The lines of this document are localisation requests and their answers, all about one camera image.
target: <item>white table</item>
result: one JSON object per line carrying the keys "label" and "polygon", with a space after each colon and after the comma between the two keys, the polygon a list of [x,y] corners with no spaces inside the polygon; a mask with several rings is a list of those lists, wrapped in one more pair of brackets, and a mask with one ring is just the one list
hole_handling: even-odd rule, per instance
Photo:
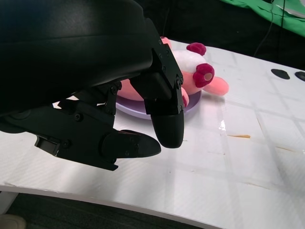
{"label": "white table", "polygon": [[[173,43],[173,49],[185,48]],[[102,170],[58,159],[31,134],[0,132],[0,190],[76,199],[226,229],[305,228],[305,82],[297,69],[208,48],[230,85],[203,94],[182,147]],[[283,80],[271,68],[286,70]],[[155,137],[148,120],[117,112],[115,128]],[[231,135],[249,135],[241,138]]]}

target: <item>purple plate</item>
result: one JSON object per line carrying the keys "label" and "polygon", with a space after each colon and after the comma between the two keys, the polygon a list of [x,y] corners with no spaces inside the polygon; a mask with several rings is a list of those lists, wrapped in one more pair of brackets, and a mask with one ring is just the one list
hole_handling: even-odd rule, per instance
{"label": "purple plate", "polygon": [[[188,106],[184,109],[184,115],[188,115],[197,111],[199,107],[199,101],[201,99],[201,91],[190,95],[189,99],[190,102]],[[116,109],[138,118],[151,119],[151,116],[146,114],[145,105],[143,101],[135,101],[117,96]]]}

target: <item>plush toy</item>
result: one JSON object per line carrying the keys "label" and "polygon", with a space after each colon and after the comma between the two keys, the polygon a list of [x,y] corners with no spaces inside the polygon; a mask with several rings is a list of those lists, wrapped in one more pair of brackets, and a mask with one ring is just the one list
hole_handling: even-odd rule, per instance
{"label": "plush toy", "polygon": [[[171,48],[169,39],[162,38]],[[200,90],[219,96],[225,95],[229,90],[229,85],[225,80],[214,76],[214,68],[209,65],[203,57],[206,47],[201,43],[192,43],[186,50],[172,50],[178,66],[183,74],[182,96],[186,107],[189,103],[188,95],[192,95]],[[129,80],[122,81],[122,89],[118,95],[127,99],[142,101],[142,97],[131,86]]]}

